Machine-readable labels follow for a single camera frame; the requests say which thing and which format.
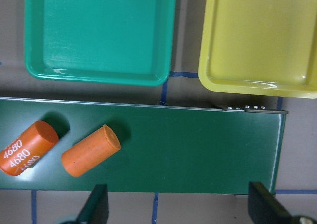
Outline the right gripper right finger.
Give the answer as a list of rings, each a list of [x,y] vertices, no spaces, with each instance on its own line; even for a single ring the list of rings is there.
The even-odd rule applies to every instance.
[[[249,182],[248,214],[254,224],[296,224],[285,207],[260,182]]]

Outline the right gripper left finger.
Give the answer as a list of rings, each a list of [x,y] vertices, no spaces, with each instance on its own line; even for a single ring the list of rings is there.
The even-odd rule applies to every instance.
[[[108,188],[98,184],[76,218],[78,224],[106,224],[109,218]]]

